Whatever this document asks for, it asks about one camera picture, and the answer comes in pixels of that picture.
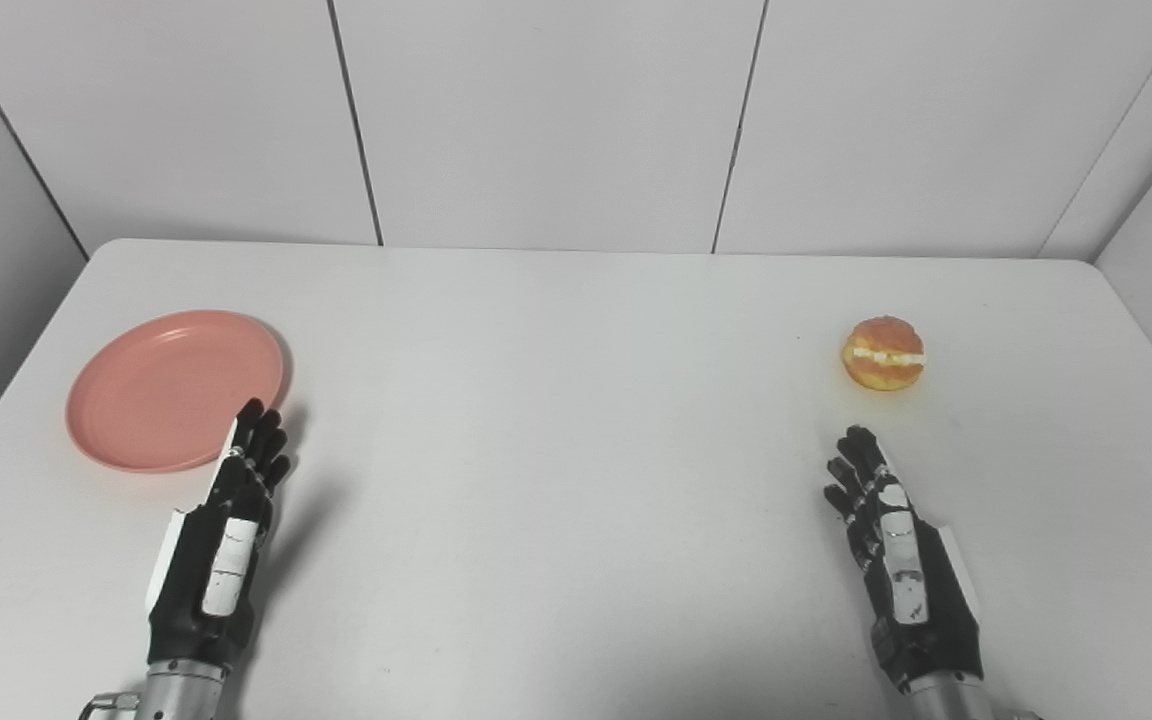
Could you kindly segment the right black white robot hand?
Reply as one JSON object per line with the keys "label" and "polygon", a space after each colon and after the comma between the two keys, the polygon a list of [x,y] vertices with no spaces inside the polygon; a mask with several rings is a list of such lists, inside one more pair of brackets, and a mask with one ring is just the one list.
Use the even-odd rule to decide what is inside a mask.
{"label": "right black white robot hand", "polygon": [[846,525],[847,546],[867,589],[870,644],[900,691],[925,676],[984,676],[980,632],[943,538],[922,520],[870,429],[838,438],[823,488]]}

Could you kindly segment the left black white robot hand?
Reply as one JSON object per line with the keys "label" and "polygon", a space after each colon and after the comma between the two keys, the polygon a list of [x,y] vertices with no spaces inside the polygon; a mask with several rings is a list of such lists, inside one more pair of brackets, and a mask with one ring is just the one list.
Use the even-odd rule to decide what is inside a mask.
{"label": "left black white robot hand", "polygon": [[250,593],[291,471],[282,415],[251,397],[225,437],[211,486],[165,538],[147,609],[147,664],[194,661],[228,673],[255,628]]}

